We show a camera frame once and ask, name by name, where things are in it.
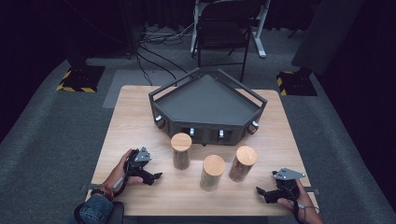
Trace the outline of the glass jar with reddish contents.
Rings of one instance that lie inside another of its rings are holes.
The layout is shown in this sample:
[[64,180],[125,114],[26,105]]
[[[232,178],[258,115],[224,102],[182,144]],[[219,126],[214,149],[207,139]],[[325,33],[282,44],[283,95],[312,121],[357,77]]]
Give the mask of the glass jar with reddish contents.
[[174,167],[185,170],[190,166],[191,137],[186,133],[177,133],[171,138]]

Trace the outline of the person's left hand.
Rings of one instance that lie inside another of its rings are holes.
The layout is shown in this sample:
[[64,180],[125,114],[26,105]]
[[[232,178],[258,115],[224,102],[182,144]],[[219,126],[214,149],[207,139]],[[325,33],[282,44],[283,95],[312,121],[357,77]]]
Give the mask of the person's left hand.
[[130,154],[132,152],[132,149],[130,148],[120,159],[119,163],[114,167],[114,169],[111,171],[110,175],[106,179],[106,181],[103,183],[103,185],[108,188],[112,189],[113,191],[118,191],[120,190],[122,186],[122,182],[125,176],[125,172],[123,170],[123,166],[125,162],[127,162]]

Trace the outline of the dark grey corner shelf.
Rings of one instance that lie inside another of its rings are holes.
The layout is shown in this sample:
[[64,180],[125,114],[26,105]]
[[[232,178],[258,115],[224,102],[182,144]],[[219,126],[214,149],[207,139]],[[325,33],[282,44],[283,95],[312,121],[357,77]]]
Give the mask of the dark grey corner shelf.
[[267,100],[222,70],[196,68],[148,94],[157,127],[194,144],[234,146],[259,129]]

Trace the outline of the glass jar with brown contents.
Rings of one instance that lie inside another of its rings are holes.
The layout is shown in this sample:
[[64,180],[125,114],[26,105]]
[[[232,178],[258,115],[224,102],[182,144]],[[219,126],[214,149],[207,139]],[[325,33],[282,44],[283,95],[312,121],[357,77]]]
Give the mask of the glass jar with brown contents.
[[258,154],[253,147],[241,146],[235,152],[229,177],[234,182],[242,182],[257,161]]

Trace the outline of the black folding chair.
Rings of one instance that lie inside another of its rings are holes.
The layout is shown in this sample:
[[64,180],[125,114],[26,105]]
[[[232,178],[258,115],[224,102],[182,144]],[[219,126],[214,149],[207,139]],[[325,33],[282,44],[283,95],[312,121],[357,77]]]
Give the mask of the black folding chair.
[[242,62],[223,63],[223,65],[241,64],[239,81],[244,79],[251,30],[254,21],[261,12],[257,0],[218,0],[203,8],[196,25],[197,36],[192,51],[197,51],[199,67],[216,66],[219,63],[203,63],[203,49],[229,49],[231,55],[235,49],[243,49]]

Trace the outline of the grey upright panel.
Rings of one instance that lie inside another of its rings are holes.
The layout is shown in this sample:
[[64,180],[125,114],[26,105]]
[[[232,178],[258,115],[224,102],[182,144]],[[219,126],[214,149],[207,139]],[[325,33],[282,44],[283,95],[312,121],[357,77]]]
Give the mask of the grey upright panel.
[[291,64],[298,76],[323,75],[342,46],[365,0],[322,0]]

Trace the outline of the black yellow striped stand base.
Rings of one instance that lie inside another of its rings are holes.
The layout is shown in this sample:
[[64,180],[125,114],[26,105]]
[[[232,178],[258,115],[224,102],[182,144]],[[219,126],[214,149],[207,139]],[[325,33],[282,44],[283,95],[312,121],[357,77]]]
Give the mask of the black yellow striped stand base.
[[276,75],[276,83],[281,95],[317,96],[309,76],[299,72],[280,71]]
[[104,66],[87,65],[82,69],[72,68],[64,74],[56,87],[57,91],[97,92],[98,83],[105,71]]

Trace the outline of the person's right hand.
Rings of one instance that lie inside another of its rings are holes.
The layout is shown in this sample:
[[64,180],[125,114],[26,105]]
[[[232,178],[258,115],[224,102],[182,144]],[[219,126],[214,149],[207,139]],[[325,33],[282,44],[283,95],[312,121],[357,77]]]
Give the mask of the person's right hand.
[[286,198],[279,198],[277,203],[285,206],[289,210],[291,210],[294,214],[298,214],[299,208],[303,208],[304,206],[309,206],[314,204],[312,203],[310,197],[308,196],[307,191],[305,190],[304,186],[302,185],[299,179],[295,180],[295,183],[300,191],[300,195],[296,200],[286,199]]

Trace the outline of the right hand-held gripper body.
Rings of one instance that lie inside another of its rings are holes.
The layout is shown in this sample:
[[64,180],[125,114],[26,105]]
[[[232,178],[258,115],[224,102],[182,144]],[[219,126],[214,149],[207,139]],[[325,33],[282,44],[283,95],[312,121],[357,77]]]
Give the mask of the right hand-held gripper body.
[[272,192],[272,202],[276,203],[279,198],[297,200],[300,190],[296,180],[304,178],[305,174],[282,167],[279,171],[274,171],[273,176],[276,181],[277,190]]

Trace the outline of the white desk frame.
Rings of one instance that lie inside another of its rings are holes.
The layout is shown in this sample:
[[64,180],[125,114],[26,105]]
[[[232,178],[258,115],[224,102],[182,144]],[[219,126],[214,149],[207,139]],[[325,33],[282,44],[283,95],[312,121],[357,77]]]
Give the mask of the white desk frame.
[[[199,16],[201,15],[203,9],[214,1],[215,0],[195,0],[194,11],[193,11],[194,23],[193,23],[191,48],[190,48],[191,55],[194,55],[196,53],[196,49],[194,48],[194,43],[197,37],[196,25],[198,23]],[[267,17],[268,9],[272,0],[258,0],[258,1],[261,4],[261,12],[257,17],[259,23],[257,25],[257,29],[255,31],[252,31],[251,33],[253,34],[253,40],[255,42],[259,56],[261,58],[265,58],[266,52],[264,50],[264,46],[261,41],[261,36],[262,36],[263,26]]]

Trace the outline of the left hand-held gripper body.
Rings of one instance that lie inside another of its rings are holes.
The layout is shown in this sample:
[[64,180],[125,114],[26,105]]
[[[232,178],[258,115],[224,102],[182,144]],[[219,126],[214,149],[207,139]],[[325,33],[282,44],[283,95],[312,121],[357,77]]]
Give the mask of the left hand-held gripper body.
[[152,181],[153,175],[144,170],[144,166],[149,163],[151,156],[145,147],[133,149],[124,163],[125,180],[131,176],[139,176],[144,181]]

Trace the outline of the glass jar with dark contents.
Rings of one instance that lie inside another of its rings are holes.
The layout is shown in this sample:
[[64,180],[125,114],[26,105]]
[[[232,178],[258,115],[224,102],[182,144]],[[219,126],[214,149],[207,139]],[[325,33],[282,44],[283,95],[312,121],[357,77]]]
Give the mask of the glass jar with dark contents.
[[201,188],[208,192],[216,190],[225,168],[226,163],[222,157],[218,155],[207,156],[203,161]]

